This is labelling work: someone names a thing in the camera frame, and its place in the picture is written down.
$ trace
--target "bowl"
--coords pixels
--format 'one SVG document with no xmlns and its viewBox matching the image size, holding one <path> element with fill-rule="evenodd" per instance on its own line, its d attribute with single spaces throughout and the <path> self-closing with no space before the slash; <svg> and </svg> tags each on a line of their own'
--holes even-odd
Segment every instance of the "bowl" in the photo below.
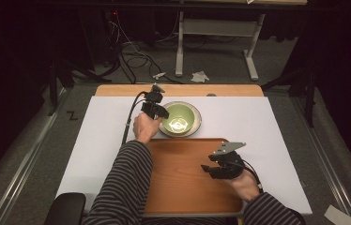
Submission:
<svg viewBox="0 0 351 225">
<path fill-rule="evenodd" d="M 185 137 L 194 133 L 201 124 L 201 116 L 190 103 L 183 101 L 169 102 L 163 107 L 169 112 L 169 118 L 163 119 L 160 130 L 171 137 Z"/>
</svg>

